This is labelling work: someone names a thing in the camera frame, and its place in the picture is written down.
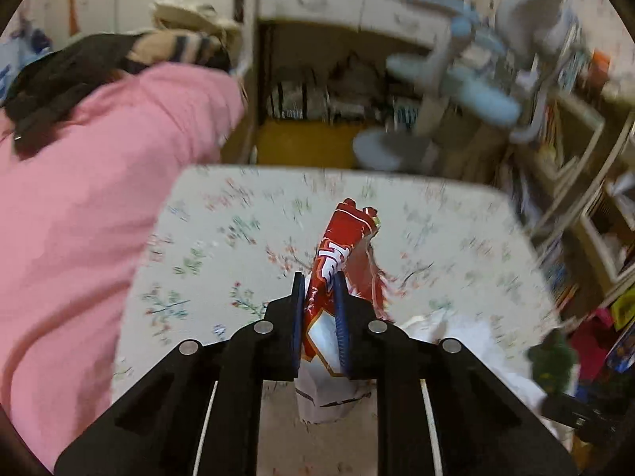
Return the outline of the beige canvas bag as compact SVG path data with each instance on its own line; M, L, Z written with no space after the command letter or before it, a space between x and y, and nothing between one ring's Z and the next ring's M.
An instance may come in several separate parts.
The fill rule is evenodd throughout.
M151 4L151 18L156 28L205 33L216 36L226 46L234 47L242 40L241 25L217 13L210 3L154 0Z

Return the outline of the white desk with drawers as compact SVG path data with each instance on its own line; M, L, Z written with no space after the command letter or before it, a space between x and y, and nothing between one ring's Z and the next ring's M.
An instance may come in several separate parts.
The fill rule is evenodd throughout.
M385 69L390 54L429 53L450 29L439 8L408 0L245 0L253 32L257 165L354 166L353 140L418 104Z

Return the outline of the red shopping bag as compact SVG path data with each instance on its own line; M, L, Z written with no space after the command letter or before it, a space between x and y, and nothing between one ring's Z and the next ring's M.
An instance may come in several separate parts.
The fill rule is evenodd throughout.
M600 374L612 346L617 341L615 321L607 308L595 311L571 334L570 346L578 355L581 382L593 382Z

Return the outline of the large white paper towel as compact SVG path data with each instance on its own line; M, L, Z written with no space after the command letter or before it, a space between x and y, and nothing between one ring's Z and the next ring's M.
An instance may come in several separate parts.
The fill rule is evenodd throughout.
M547 397L547 392L529 376L512 367L485 321L439 309L427 316L414 316L399 323L399 327L419 341L435 344L443 338L456 338L462 342L539 418L567 451L572 450L573 429L541 415L540 405Z

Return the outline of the pink duvet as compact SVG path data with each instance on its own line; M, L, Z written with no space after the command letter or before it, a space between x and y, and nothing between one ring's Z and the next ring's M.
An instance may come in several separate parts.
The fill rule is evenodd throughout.
M162 63L84 99L27 160L1 147L1 405L46 467L110 403L128 290L181 172L216 163L245 96Z

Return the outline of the black jacket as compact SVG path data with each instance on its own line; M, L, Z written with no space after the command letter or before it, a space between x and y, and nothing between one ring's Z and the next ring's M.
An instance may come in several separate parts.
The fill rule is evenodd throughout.
M16 155L32 157L54 142L56 124L94 90L114 80L139 38L115 33L85 36L21 69L4 100Z

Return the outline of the white rolling book cart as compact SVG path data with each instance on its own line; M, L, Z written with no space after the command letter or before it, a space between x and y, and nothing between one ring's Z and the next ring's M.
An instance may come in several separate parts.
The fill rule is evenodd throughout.
M582 317L634 279L634 215L608 196L634 132L634 104L607 76L588 80L574 50L559 81L540 89L495 172L533 246L558 313Z

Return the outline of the blue grey desk chair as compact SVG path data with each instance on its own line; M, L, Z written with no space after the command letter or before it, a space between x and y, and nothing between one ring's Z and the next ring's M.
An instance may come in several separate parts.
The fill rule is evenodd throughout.
M493 25L462 0L402 0L449 18L448 32L425 57L393 54L387 72L422 95L413 134L379 128L360 132L353 151L360 168L433 171L440 129L431 103L459 106L482 124L507 132L512 144L539 133L551 86L570 60L567 43L578 25L564 0L502 0Z

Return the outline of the red snack wrapper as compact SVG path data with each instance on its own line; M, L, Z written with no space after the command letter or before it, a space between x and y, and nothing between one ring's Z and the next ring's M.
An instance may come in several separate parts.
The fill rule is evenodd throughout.
M371 245L378 212L351 198L336 206L317 246L302 305L300 362L295 379L299 417L308 423L343 418L370 392L348 375L350 341L344 305L360 298L373 318L387 319L384 282Z

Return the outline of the striped beige cloth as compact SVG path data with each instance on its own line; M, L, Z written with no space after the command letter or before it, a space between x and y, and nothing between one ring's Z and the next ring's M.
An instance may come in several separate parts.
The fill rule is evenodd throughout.
M126 54L133 69L151 67L161 62L187 63L228 72L231 61L226 46L217 36L182 29L144 32Z

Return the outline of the floral tablecloth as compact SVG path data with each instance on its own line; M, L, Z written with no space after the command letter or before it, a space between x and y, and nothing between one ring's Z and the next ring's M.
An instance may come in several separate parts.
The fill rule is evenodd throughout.
M527 351L558 325L508 199L484 186L361 172L198 168L174 186L121 322L121 397L193 338L225 341L292 290L347 270L380 317L459 338L531 409Z

